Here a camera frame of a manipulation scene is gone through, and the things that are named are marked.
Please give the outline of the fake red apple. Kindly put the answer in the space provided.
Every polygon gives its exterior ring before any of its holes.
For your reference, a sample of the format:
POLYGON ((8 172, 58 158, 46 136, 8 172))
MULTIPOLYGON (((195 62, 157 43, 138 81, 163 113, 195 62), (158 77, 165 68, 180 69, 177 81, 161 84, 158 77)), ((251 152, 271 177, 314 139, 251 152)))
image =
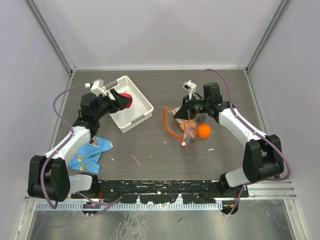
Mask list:
POLYGON ((133 97, 129 93, 120 93, 120 100, 124 105, 125 109, 129 109, 133 103, 133 97))

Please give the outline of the clear zip top bag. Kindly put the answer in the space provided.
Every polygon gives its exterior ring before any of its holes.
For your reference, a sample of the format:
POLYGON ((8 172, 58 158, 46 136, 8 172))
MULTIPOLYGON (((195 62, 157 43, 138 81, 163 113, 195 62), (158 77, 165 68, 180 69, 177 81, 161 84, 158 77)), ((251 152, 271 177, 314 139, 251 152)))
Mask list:
POLYGON ((187 147, 191 141, 207 140, 213 137, 214 128, 212 121, 204 113, 199 113, 194 119, 184 120, 174 118, 179 107, 163 107, 164 129, 173 138, 178 140, 183 147, 187 147))

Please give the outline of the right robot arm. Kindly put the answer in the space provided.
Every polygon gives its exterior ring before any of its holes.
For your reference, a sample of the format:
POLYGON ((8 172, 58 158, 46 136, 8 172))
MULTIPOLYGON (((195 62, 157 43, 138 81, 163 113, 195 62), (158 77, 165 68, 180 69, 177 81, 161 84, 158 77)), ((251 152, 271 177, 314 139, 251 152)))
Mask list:
POLYGON ((242 117, 231 103, 224 101, 218 83, 203 85, 204 96, 196 92, 196 84, 183 84, 188 94, 183 97, 175 119, 191 121, 199 114, 207 114, 229 130, 244 146, 242 165, 220 176, 218 189, 225 197, 231 197, 238 187, 260 181, 276 179, 284 172, 282 146, 279 137, 267 135, 242 117))

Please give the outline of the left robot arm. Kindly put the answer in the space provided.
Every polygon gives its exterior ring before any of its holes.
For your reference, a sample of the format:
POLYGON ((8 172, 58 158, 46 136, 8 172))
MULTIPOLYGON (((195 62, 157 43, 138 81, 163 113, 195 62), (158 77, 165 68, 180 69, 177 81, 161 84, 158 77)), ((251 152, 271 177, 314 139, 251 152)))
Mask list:
POLYGON ((34 155, 29 163, 27 194, 45 199, 48 204, 63 202, 67 196, 84 193, 95 198, 100 193, 98 177, 94 174, 69 175, 67 167, 76 153, 96 135, 99 120, 129 108, 133 102, 127 93, 110 90, 111 96, 86 93, 81 97, 78 117, 69 134, 44 155, 34 155))

